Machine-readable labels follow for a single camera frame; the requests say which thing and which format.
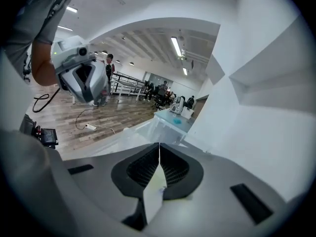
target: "camera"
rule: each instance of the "camera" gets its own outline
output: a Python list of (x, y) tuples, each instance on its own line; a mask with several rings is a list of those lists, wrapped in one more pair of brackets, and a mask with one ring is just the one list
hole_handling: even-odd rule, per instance
[(85, 47), (79, 49), (79, 54), (85, 56), (87, 54), (87, 49)]

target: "white table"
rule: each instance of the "white table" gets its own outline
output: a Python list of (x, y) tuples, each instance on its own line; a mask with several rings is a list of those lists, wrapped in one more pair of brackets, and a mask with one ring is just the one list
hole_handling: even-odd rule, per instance
[(139, 89), (139, 91), (137, 93), (137, 97), (136, 97), (136, 101), (138, 101), (140, 90), (142, 88), (141, 86), (134, 85), (134, 84), (132, 84), (130, 82), (123, 82), (123, 81), (119, 81), (119, 80), (114, 79), (114, 83), (113, 83), (111, 94), (113, 94), (115, 83), (117, 83), (118, 85), (121, 86), (120, 87), (120, 91), (119, 91), (119, 97), (122, 95), (123, 87), (129, 87), (128, 95), (130, 95), (130, 92), (131, 92), (132, 88)]

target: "chair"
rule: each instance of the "chair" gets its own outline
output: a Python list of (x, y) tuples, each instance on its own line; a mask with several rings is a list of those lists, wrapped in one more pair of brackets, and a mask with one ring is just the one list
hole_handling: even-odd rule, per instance
[(153, 109), (162, 110), (161, 107), (165, 106), (165, 90), (160, 89), (156, 96), (156, 103), (153, 105)]
[(29, 82), (31, 81), (29, 77), (27, 77), (31, 73), (31, 57), (30, 61), (28, 64), (27, 69), (25, 69), (26, 66), (26, 60), (28, 59), (28, 55), (26, 55), (26, 58), (24, 59), (24, 67), (23, 67), (23, 80), (28, 80)]

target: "white device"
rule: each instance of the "white device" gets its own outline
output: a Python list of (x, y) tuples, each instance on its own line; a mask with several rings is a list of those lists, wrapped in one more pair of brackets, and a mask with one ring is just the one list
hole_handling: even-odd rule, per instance
[(59, 87), (83, 103), (96, 99), (108, 84), (105, 64), (89, 48), (87, 41), (73, 36), (54, 43), (51, 55)]
[(90, 125), (90, 124), (86, 124), (86, 125), (85, 125), (85, 128), (88, 128), (88, 129), (91, 130), (91, 131), (96, 131), (96, 130), (97, 130), (97, 128), (96, 128), (95, 126)]
[(184, 105), (184, 97), (176, 97), (173, 99), (169, 110), (175, 114), (181, 114)]

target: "person's arm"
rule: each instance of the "person's arm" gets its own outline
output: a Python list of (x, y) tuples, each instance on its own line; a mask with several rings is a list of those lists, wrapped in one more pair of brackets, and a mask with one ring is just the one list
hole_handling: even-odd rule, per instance
[(44, 23), (39, 34), (32, 43), (32, 74), (35, 81), (42, 86), (57, 83), (55, 68), (50, 60), (50, 50), (53, 44), (58, 24), (63, 17), (70, 0), (65, 0), (54, 15)]
[(51, 45), (39, 41), (32, 44), (32, 75), (34, 80), (42, 85), (49, 86), (57, 83), (55, 68), (50, 59)]

